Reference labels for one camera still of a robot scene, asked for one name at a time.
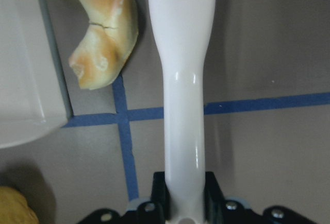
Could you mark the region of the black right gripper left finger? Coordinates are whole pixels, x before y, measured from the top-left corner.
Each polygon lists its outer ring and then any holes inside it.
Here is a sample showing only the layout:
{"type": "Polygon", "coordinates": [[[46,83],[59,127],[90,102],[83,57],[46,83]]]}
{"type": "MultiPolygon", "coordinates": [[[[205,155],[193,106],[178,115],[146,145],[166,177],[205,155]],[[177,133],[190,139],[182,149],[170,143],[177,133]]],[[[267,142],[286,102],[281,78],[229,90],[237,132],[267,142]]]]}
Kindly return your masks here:
{"type": "Polygon", "coordinates": [[[129,202],[127,223],[166,223],[170,215],[169,201],[164,172],[155,172],[150,196],[129,202]]]}

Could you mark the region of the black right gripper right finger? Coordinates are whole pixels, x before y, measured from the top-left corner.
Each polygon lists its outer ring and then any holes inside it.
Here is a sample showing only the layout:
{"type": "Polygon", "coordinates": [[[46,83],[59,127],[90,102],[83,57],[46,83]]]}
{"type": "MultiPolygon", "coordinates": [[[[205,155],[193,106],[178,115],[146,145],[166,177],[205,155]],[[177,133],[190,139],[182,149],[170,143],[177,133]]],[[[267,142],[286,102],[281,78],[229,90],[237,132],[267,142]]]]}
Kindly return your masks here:
{"type": "Polygon", "coordinates": [[[248,223],[242,203],[226,199],[214,173],[210,171],[205,175],[204,196],[207,223],[248,223]]]}

